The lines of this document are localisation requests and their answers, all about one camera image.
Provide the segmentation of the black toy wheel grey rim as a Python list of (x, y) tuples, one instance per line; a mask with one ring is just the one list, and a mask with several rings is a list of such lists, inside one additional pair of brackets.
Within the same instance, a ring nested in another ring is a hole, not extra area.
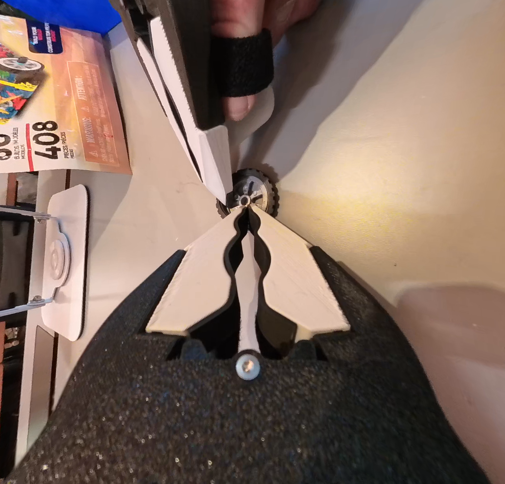
[(238, 207), (256, 205), (276, 218), (279, 210), (279, 193), (274, 182), (257, 169), (241, 169), (232, 174), (232, 191), (226, 202), (216, 200), (216, 209), (221, 218), (227, 217)]

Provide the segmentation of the blue plastic bin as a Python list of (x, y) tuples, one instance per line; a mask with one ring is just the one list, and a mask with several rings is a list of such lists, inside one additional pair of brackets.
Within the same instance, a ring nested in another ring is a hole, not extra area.
[(102, 35), (122, 22), (109, 0), (1, 1), (38, 21)]

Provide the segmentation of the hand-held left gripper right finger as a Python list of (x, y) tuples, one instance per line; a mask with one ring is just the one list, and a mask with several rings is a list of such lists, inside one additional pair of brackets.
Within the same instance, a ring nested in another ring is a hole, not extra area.
[(256, 320), (268, 342), (299, 342), (350, 331), (312, 245), (258, 207), (249, 208), (261, 270)]

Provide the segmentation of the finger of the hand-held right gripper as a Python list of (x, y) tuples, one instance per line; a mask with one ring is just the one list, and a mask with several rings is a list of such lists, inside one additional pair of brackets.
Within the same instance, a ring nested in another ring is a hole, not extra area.
[(187, 150), (194, 157), (202, 182), (225, 204), (233, 187), (228, 130), (224, 125), (208, 130), (197, 126), (190, 107), (190, 92), (183, 85), (184, 63), (177, 65), (175, 44), (168, 42), (160, 17), (150, 21), (150, 33), (154, 58), (182, 122)]
[(189, 145), (185, 127), (182, 122), (182, 118), (175, 106), (175, 102), (164, 83), (158, 65), (155, 58), (152, 56), (147, 45), (144, 43), (142, 38), (138, 38), (136, 41), (136, 51), (140, 57), (142, 65), (147, 73), (149, 82), (154, 89), (155, 95), (163, 109), (165, 116), (167, 117), (170, 125), (174, 129), (174, 132), (183, 147), (186, 156), (193, 165), (195, 172), (199, 179), (203, 182), (203, 177), (201, 175), (199, 165), (196, 161), (194, 153)]

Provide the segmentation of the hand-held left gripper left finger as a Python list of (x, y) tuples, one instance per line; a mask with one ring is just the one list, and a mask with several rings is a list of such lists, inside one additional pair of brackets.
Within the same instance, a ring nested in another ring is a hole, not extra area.
[(231, 307), (248, 220), (248, 207), (240, 207), (184, 249), (147, 333), (188, 335)]

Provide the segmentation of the person's right hand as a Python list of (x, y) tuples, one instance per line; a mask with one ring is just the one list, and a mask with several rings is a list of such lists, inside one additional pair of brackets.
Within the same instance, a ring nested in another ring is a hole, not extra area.
[(218, 37), (244, 38), (268, 29), (275, 46), (296, 23), (306, 20), (322, 0), (210, 0), (211, 31)]

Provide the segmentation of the white rounded board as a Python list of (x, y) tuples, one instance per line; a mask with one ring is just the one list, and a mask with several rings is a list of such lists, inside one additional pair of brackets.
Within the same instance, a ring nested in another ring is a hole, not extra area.
[(81, 336), (88, 245), (87, 188), (55, 193), (47, 209), (41, 297), (44, 325), (67, 340)]

